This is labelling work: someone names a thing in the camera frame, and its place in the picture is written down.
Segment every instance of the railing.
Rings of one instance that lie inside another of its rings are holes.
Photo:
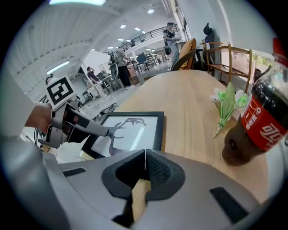
[[[127,42],[127,43],[124,43],[122,44],[121,46],[124,47],[125,50],[128,50],[144,41],[147,41],[147,40],[150,40],[152,38],[156,38],[156,37],[160,37],[162,36],[163,37],[163,33],[164,33],[164,30],[166,29],[167,27],[162,27],[162,28],[159,28],[159,29],[156,29],[156,30],[153,30],[153,31],[150,31],[150,32],[147,32],[139,37],[136,37],[134,39],[131,39],[130,42]],[[174,32],[178,32],[179,29],[177,27],[177,25],[175,24],[172,28],[172,30]]]

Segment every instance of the picture frame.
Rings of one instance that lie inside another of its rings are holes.
[[[164,112],[112,112],[105,114],[100,124],[109,127],[110,134],[107,137],[90,135],[82,147],[82,151],[94,159],[127,152],[138,146],[142,149],[151,148],[161,151]],[[128,136],[130,135],[130,138],[124,138],[125,132]]]

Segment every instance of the wooden table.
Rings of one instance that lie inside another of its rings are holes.
[[[224,137],[236,124],[234,119],[213,139],[220,119],[216,106],[209,99],[215,87],[225,90],[225,86],[203,71],[163,73],[147,80],[117,112],[164,111],[162,151],[215,167],[246,187],[262,203],[268,190],[266,156],[260,155],[240,167],[228,166],[224,162],[221,156]],[[145,194],[140,191],[145,185],[140,187],[134,197]]]

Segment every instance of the black frame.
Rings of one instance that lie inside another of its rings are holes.
[[[163,137],[163,128],[164,128],[164,112],[112,112],[104,115],[103,119],[100,121],[100,124],[103,124],[109,116],[147,116],[147,117],[158,117],[155,131],[155,138],[153,143],[153,149],[161,151],[162,147],[162,137]],[[98,136],[90,135],[87,141],[82,147],[82,151],[88,154],[94,159],[103,158],[105,156],[91,150]]]

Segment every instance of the man in black shirt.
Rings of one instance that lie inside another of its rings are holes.
[[[173,25],[174,23],[172,22],[167,23],[167,29],[164,30],[164,42],[171,48],[171,51],[173,52],[173,57],[171,59],[172,65],[179,58],[179,49],[177,45],[174,44],[177,39],[175,38],[175,32],[172,30]]]
[[[99,81],[98,78],[94,75],[94,69],[92,69],[91,67],[87,67],[87,75],[88,77],[91,79],[91,81],[93,81],[95,84]]]

